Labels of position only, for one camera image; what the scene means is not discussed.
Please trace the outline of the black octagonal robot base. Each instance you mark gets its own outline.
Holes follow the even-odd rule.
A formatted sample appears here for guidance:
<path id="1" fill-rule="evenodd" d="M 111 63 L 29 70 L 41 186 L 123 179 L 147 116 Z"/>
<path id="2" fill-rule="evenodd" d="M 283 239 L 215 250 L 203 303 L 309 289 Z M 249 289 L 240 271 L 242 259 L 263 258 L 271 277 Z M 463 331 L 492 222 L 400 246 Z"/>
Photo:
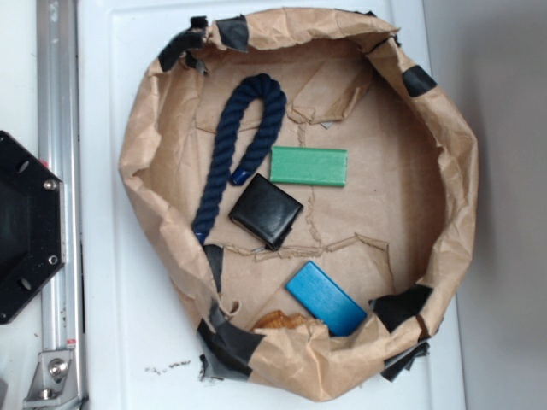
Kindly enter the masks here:
<path id="1" fill-rule="evenodd" d="M 64 265 L 62 181 L 1 132 L 1 323 L 26 307 Z"/>

